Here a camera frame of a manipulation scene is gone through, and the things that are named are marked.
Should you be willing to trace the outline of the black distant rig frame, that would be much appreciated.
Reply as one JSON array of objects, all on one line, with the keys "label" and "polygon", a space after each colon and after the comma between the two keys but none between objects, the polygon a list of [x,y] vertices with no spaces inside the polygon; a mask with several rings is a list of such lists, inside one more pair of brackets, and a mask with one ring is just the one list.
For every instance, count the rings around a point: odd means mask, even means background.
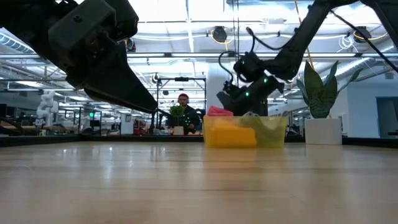
[{"label": "black distant rig frame", "polygon": [[159,104],[159,95],[160,95],[160,90],[166,86],[170,81],[174,82],[188,82],[188,81],[194,81],[199,88],[169,88],[170,91],[203,91],[204,92],[204,97],[202,98],[203,100],[203,105],[204,108],[206,108],[206,78],[192,78],[192,77],[175,77],[175,78],[159,78],[158,83],[155,84],[155,92],[156,92],[156,102]]}]

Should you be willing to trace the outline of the person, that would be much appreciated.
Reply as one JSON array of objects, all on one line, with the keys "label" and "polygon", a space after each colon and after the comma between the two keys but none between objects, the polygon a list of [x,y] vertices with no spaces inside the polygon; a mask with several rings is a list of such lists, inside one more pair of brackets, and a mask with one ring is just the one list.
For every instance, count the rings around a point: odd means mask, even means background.
[{"label": "person", "polygon": [[181,93],[178,96],[178,104],[183,109],[183,116],[180,118],[170,117],[167,121],[167,125],[170,127],[182,126],[184,135],[188,135],[189,133],[195,133],[198,129],[197,127],[201,124],[201,121],[196,109],[188,105],[188,95],[185,93]]}]

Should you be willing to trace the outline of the black tripod stand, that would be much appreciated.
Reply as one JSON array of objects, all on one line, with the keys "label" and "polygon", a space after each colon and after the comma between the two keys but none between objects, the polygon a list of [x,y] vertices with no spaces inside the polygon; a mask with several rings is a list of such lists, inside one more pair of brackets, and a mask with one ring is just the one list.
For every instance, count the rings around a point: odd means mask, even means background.
[{"label": "black tripod stand", "polygon": [[170,117],[170,113],[157,108],[151,114],[150,126],[149,126],[149,134],[153,134],[155,129],[161,130],[161,122],[162,118],[165,116],[166,118]]}]

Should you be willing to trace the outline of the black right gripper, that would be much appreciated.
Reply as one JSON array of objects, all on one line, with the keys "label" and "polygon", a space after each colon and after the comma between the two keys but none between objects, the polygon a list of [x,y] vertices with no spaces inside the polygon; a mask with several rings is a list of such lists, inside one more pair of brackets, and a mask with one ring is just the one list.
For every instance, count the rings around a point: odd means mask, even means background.
[{"label": "black right gripper", "polygon": [[274,76],[264,74],[260,79],[249,86],[237,87],[226,82],[222,91],[217,93],[217,98],[225,110],[234,116],[242,116],[252,110],[273,91],[284,92],[285,84],[279,82]]}]

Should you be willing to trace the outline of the pink microfiber towel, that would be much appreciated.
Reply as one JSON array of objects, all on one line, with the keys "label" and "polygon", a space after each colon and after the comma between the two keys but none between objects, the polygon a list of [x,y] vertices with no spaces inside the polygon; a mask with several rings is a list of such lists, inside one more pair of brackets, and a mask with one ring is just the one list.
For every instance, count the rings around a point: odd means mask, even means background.
[{"label": "pink microfiber towel", "polygon": [[234,113],[229,110],[219,108],[217,106],[210,106],[206,115],[207,116],[234,116]]}]

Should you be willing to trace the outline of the potted plant in white pot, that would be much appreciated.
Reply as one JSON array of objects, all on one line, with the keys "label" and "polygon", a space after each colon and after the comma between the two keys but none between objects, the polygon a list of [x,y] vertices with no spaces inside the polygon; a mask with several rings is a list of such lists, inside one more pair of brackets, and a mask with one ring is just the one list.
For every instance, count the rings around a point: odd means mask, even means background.
[{"label": "potted plant in white pot", "polygon": [[337,67],[338,62],[335,62],[326,78],[322,79],[310,63],[306,62],[303,81],[297,80],[297,86],[311,115],[310,119],[304,121],[307,144],[342,144],[341,121],[330,117],[330,110],[340,91],[346,88],[346,85],[338,88]]}]

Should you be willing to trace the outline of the yellow translucent plastic bin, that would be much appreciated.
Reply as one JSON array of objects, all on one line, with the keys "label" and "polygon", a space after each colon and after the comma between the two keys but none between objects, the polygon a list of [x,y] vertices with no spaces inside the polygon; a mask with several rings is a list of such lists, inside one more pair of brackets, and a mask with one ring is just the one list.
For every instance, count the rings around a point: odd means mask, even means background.
[{"label": "yellow translucent plastic bin", "polygon": [[282,148],[285,116],[205,116],[203,137],[209,148]]}]

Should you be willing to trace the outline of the grey microfiber towel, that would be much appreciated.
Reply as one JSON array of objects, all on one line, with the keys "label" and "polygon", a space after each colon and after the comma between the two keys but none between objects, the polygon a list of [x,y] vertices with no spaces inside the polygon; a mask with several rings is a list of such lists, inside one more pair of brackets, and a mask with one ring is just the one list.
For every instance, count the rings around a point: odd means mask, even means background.
[{"label": "grey microfiber towel", "polygon": [[257,147],[283,148],[287,125],[285,116],[259,116],[249,113],[239,118],[239,124],[254,130]]}]

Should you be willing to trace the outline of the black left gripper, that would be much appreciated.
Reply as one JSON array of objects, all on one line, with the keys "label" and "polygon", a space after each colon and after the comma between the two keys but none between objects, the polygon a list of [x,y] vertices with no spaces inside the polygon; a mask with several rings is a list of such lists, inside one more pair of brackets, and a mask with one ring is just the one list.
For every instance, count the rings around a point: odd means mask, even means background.
[{"label": "black left gripper", "polygon": [[153,113],[158,103],[131,70],[123,40],[137,33],[128,0],[84,0],[48,31],[66,81],[92,99]]}]

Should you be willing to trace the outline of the white building column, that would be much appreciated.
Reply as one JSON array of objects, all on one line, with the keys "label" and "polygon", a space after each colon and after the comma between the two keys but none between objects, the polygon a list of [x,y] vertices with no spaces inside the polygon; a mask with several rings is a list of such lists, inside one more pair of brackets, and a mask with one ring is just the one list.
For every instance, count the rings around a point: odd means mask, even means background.
[{"label": "white building column", "polygon": [[208,64],[206,75],[206,110],[210,106],[222,108],[223,105],[217,98],[217,94],[223,89],[225,81],[230,78],[229,73],[223,70],[218,63]]}]

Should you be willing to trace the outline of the orange microfiber towel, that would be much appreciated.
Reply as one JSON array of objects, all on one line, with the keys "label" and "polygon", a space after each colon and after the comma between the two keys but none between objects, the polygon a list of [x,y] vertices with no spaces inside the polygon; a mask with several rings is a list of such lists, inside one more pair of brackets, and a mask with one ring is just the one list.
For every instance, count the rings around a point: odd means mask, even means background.
[{"label": "orange microfiber towel", "polygon": [[209,117],[204,122],[207,147],[255,147],[257,141],[252,128],[242,127],[233,118]]}]

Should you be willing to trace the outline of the small green bushy plant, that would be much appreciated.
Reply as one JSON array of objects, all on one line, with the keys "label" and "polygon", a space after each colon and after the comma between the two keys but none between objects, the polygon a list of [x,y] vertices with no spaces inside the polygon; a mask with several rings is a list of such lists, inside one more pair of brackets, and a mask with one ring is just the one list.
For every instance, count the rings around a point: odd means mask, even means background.
[{"label": "small green bushy plant", "polygon": [[173,127],[174,136],[184,135],[183,125],[180,124],[180,121],[183,120],[184,110],[185,109],[180,105],[173,105],[170,107],[170,115],[172,117],[172,127]]}]

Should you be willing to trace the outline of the white cabinet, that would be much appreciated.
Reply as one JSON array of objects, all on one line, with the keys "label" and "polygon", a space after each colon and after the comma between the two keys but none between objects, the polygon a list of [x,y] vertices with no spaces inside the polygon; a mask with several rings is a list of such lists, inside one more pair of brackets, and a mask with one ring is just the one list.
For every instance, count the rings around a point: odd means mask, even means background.
[{"label": "white cabinet", "polygon": [[121,115],[121,135],[134,133],[134,118],[130,114]]}]

